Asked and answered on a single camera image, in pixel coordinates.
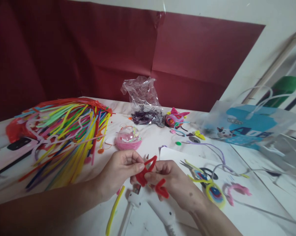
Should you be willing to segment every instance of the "smartphone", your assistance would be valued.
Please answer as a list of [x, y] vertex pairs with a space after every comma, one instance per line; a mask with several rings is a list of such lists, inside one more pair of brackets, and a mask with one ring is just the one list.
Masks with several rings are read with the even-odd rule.
[[24, 137], [0, 149], [0, 173], [31, 154], [39, 141]]

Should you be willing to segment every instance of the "left hand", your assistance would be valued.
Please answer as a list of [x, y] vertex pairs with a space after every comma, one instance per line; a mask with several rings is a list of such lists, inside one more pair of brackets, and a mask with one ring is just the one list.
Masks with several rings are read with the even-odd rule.
[[117, 151], [96, 177], [100, 185], [103, 201], [109, 200], [131, 177], [131, 184], [136, 182], [135, 175], [144, 169], [144, 160], [135, 150]]

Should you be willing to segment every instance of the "plastic bag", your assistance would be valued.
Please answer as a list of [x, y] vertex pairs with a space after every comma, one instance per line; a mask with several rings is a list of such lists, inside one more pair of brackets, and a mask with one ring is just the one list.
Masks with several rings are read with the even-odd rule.
[[272, 98], [291, 96], [272, 96], [272, 90], [269, 90], [270, 97], [258, 106], [216, 101], [202, 124], [202, 132], [212, 139], [259, 150], [260, 146], [296, 122], [296, 114], [290, 111], [263, 107]]
[[132, 108], [132, 118], [136, 125], [156, 124], [164, 127], [163, 109], [159, 103], [157, 92], [154, 88], [156, 79], [138, 76], [136, 79], [124, 80], [121, 87], [122, 93], [129, 93]]

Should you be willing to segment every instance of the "blue print on bag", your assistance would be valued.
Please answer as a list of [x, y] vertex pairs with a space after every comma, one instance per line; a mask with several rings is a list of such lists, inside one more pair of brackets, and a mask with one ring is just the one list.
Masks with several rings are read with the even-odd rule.
[[271, 135], [272, 132], [267, 132], [267, 130], [277, 125], [272, 117], [265, 114], [254, 113], [250, 119], [246, 119], [250, 111], [230, 108], [226, 113], [233, 116], [232, 120], [236, 121], [229, 126], [232, 136], [223, 140], [227, 143], [259, 149], [256, 143]]

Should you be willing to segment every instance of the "hand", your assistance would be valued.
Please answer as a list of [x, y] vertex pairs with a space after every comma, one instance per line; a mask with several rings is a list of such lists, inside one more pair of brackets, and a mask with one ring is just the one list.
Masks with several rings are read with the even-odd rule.
[[102, 200], [109, 200], [131, 177], [131, 184], [136, 182], [135, 175], [144, 169], [144, 160], [135, 150], [117, 151], [96, 177], [102, 192]]
[[145, 179], [152, 185], [163, 178], [166, 181], [163, 187], [166, 187], [183, 210], [190, 212], [196, 207], [211, 205], [210, 200], [174, 161], [157, 161], [153, 171], [145, 174]]

